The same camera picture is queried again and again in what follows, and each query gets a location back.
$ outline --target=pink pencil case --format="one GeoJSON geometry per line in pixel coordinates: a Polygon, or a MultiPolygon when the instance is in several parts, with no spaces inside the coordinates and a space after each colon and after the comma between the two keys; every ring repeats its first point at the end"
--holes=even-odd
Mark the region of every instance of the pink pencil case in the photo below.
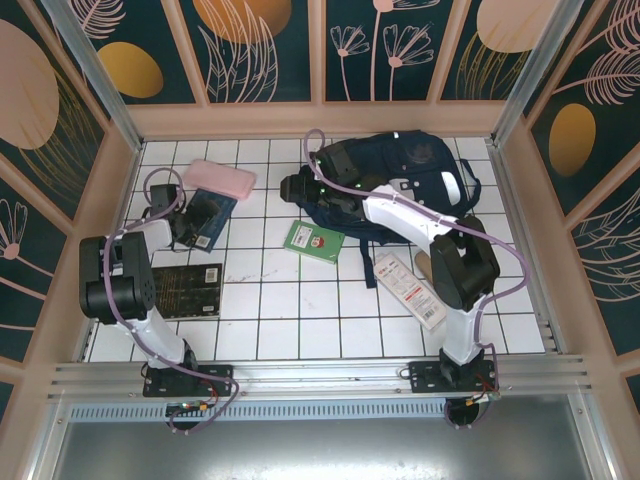
{"type": "Polygon", "coordinates": [[[245,200],[251,194],[256,178],[257,175],[253,172],[205,160],[194,160],[182,176],[182,181],[188,187],[245,200]]]}

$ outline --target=mounting plate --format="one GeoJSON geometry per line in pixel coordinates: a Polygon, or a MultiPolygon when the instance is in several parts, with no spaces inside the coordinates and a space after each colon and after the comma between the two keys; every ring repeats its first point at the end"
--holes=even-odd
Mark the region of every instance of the mounting plate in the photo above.
{"type": "MultiPolygon", "coordinates": [[[[233,378],[232,365],[199,365],[198,371],[217,377],[233,378]]],[[[224,382],[210,382],[219,397],[231,396],[231,385],[224,382]]],[[[151,398],[168,397],[210,397],[206,382],[178,372],[172,368],[147,368],[142,395],[151,398]]]]}
{"type": "Polygon", "coordinates": [[[493,379],[493,361],[478,360],[469,375],[462,379],[458,387],[453,387],[440,373],[440,361],[409,363],[409,381],[413,393],[450,393],[450,392],[480,392],[482,382],[476,374],[482,375],[489,385],[495,387],[493,379]]]}

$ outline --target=backpack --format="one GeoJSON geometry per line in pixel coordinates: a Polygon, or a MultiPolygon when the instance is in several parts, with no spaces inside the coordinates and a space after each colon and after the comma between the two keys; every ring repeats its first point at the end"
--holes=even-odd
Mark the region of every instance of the backpack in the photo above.
{"type": "MultiPolygon", "coordinates": [[[[369,138],[348,139],[325,146],[315,153],[322,161],[342,150],[358,169],[361,176],[374,175],[391,184],[402,195],[419,202],[439,213],[463,217],[480,198],[482,186],[471,170],[467,160],[460,159],[463,167],[475,181],[469,198],[449,147],[442,139],[422,131],[390,132],[369,138]],[[451,204],[443,172],[452,174],[460,191],[460,201],[451,204]]],[[[300,170],[309,174],[309,166],[300,170]]],[[[373,262],[369,256],[369,242],[410,243],[407,239],[382,225],[344,212],[341,208],[317,203],[298,203],[307,215],[320,227],[342,232],[360,239],[360,253],[364,262],[367,288],[375,288],[373,262]]]]}

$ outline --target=small green book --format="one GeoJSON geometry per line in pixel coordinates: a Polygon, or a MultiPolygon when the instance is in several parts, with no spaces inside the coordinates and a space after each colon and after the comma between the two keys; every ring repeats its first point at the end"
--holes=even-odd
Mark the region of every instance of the small green book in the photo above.
{"type": "Polygon", "coordinates": [[[300,255],[335,264],[338,261],[342,242],[344,242],[344,233],[296,220],[289,230],[284,248],[300,255]]]}

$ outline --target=label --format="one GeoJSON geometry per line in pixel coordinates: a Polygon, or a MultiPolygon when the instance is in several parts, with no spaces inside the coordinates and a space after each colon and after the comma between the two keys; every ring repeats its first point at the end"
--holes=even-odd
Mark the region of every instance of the label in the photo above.
{"type": "Polygon", "coordinates": [[[209,242],[211,239],[209,237],[205,237],[204,235],[198,235],[196,240],[196,247],[198,248],[207,248],[209,246],[209,242]]]}
{"type": "Polygon", "coordinates": [[[378,260],[375,274],[429,330],[446,316],[445,305],[393,253],[378,260]]]}
{"type": "Polygon", "coordinates": [[[293,234],[293,239],[291,240],[291,245],[298,248],[307,248],[309,244],[309,239],[313,234],[313,229],[309,227],[305,227],[304,225],[299,225],[293,234]]]}
{"type": "Polygon", "coordinates": [[[218,281],[218,269],[207,268],[204,272],[204,283],[216,283],[218,281]]]}

